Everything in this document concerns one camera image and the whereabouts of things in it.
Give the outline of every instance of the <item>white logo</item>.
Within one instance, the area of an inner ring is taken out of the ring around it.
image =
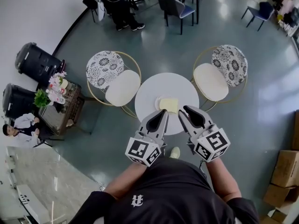
[[[139,196],[134,195],[132,205],[134,207],[141,206],[143,204],[143,198],[142,197],[143,197],[142,195],[139,195]]]

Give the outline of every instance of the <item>sneaker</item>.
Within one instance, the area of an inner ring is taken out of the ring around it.
[[[128,27],[128,24],[123,23],[122,25],[116,25],[116,30],[121,31],[121,30],[123,30],[124,28],[127,28],[127,27]]]
[[[143,29],[145,27],[145,25],[143,23],[137,23],[137,27],[135,28],[131,28],[132,31],[136,31],[137,29]]]
[[[116,30],[118,30],[118,31],[123,30],[123,26],[122,25],[116,25]]]
[[[170,157],[173,159],[178,159],[181,154],[179,147],[174,147],[171,151]]]

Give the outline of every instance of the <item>black and white floral pattern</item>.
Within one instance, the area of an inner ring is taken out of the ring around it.
[[[101,51],[88,61],[86,77],[94,87],[105,89],[123,71],[124,63],[120,55],[113,51]]]
[[[212,54],[212,64],[222,73],[229,86],[238,86],[247,76],[247,59],[237,47],[223,45],[216,48]]]

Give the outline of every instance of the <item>woman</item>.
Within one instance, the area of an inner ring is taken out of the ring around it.
[[[129,3],[126,0],[102,0],[106,10],[112,15],[112,19],[116,24],[116,30],[120,31],[127,26],[132,31],[143,29],[145,25],[138,23],[134,16],[130,13]]]

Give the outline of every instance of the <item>black pants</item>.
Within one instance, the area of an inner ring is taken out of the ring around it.
[[[38,138],[40,140],[47,140],[49,139],[51,136],[54,135],[54,133],[51,131],[51,129],[46,125],[44,124],[42,121],[40,121],[40,123],[36,123],[35,124],[35,127],[37,129],[39,129],[39,135],[38,135]]]
[[[131,28],[137,27],[137,22],[134,16],[130,13],[129,3],[125,0],[118,2],[109,2],[103,0],[106,10],[109,10],[112,15],[113,22],[117,26],[122,26],[125,21]]]

